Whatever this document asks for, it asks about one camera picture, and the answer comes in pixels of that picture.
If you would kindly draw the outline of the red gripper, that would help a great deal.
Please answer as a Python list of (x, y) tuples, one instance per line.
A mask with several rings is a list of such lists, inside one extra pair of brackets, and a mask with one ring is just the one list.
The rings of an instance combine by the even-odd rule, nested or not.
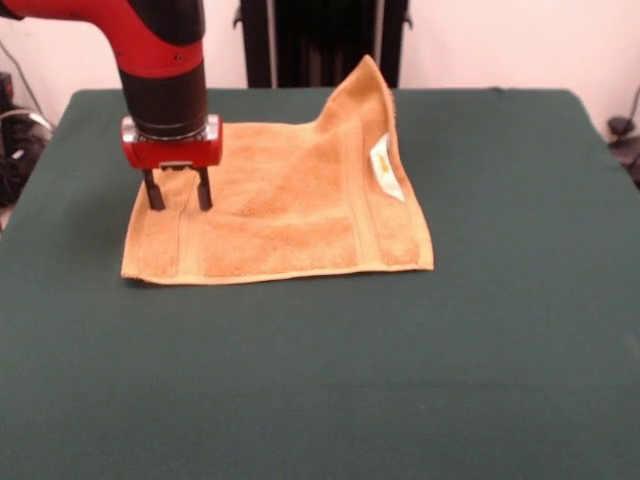
[(120, 125), (121, 146), (130, 166), (144, 170), (143, 181), (149, 206), (164, 210), (162, 192), (152, 169), (193, 168), (199, 175), (198, 201), (201, 210), (213, 206), (208, 167), (217, 166), (222, 157), (223, 122), (209, 114), (204, 128), (197, 134), (177, 139), (158, 140), (142, 135), (133, 119), (126, 116)]

